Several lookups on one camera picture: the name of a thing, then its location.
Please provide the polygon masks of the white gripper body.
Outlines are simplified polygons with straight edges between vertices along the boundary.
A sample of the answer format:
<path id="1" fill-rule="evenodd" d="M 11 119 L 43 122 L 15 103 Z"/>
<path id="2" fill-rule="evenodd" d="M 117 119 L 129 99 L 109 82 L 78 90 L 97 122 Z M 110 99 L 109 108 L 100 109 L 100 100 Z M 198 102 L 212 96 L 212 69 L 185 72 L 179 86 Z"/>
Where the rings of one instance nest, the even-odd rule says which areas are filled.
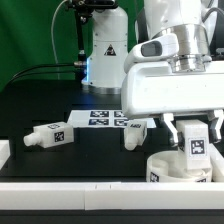
<path id="1" fill-rule="evenodd" d="M 129 119 L 224 109 L 224 61 L 184 73 L 173 73 L 167 62 L 135 64 L 122 84 L 121 107 Z"/>

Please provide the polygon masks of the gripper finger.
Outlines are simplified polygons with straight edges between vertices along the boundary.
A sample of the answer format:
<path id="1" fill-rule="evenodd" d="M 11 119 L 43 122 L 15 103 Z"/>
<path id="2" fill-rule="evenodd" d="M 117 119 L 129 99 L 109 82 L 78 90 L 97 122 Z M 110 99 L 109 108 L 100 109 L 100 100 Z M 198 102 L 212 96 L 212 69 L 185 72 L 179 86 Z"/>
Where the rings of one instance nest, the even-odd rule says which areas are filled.
<path id="1" fill-rule="evenodd" d="M 176 129 L 173 124 L 174 115 L 172 113 L 163 113 L 160 116 L 161 121 L 167 126 L 171 133 L 170 144 L 172 147 L 176 147 L 180 143 L 181 133 Z"/>
<path id="2" fill-rule="evenodd" d="M 224 111 L 222 109 L 210 110 L 207 113 L 209 121 L 209 137 L 212 143 L 221 141 L 221 127 L 224 122 Z"/>

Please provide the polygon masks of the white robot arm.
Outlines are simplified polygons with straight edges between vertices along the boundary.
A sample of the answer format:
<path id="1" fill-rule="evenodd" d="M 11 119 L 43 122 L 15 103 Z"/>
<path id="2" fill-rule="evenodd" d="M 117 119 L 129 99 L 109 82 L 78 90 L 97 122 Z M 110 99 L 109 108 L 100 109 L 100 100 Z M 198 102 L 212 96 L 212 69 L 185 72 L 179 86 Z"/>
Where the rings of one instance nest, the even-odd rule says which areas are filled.
<path id="1" fill-rule="evenodd" d="M 144 0 L 135 23 L 138 44 L 127 44 L 121 8 L 93 12 L 93 51 L 87 59 L 90 91 L 121 95 L 128 118 L 164 120 L 173 142 L 176 116 L 205 114 L 215 142 L 224 121 L 224 61 L 210 54 L 219 0 Z"/>

